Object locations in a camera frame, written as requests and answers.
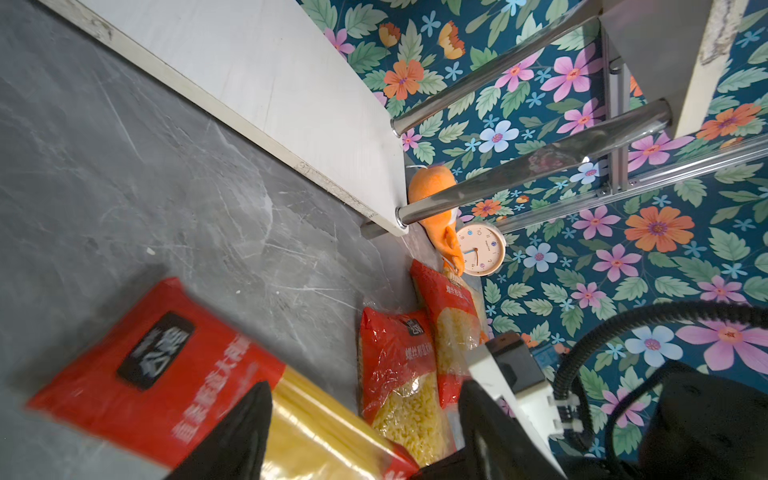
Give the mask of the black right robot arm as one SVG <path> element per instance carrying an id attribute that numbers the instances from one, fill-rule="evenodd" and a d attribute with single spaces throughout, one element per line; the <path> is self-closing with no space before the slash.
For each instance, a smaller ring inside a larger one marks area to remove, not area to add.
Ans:
<path id="1" fill-rule="evenodd" d="M 767 394 L 666 365 L 635 389 L 661 388 L 638 453 L 640 479 L 765 479 Z"/>

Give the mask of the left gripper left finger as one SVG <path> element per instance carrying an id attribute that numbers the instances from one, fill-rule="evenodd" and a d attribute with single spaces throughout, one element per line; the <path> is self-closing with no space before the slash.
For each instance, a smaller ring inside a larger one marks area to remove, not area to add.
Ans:
<path id="1" fill-rule="evenodd" d="M 259 382 L 165 479 L 260 479 L 271 417 L 270 386 Z"/>

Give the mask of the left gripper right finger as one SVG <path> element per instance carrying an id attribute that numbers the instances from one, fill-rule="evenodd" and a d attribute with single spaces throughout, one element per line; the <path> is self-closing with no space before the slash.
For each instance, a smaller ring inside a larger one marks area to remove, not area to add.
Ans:
<path id="1" fill-rule="evenodd" d="M 474 380 L 463 383 L 459 414 L 465 446 L 412 475 L 417 480 L 562 479 L 559 464 L 534 445 Z"/>

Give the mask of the red macaroni bag large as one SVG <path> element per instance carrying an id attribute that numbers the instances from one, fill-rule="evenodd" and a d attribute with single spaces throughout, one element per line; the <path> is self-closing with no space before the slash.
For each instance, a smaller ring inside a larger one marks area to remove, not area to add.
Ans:
<path id="1" fill-rule="evenodd" d="M 358 329 L 360 413 L 420 467 L 454 452 L 441 407 L 434 340 L 423 310 L 363 309 Z"/>

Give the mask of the red macaroni bag small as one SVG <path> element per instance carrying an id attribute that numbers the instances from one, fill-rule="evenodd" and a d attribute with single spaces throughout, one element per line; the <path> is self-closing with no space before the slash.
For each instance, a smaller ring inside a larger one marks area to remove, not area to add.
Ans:
<path id="1" fill-rule="evenodd" d="M 465 355 L 484 342 L 483 328 L 469 290 L 418 260 L 410 275 L 434 336 L 440 404 L 451 409 L 470 377 Z"/>

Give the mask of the red spaghetti pack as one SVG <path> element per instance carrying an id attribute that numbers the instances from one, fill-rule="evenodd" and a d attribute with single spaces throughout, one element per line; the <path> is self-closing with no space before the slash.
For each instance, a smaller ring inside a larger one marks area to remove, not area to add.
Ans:
<path id="1" fill-rule="evenodd" d="M 29 409 L 178 467 L 255 386 L 267 393 L 262 479 L 406 479 L 418 464 L 322 389 L 196 303 L 156 284 Z"/>

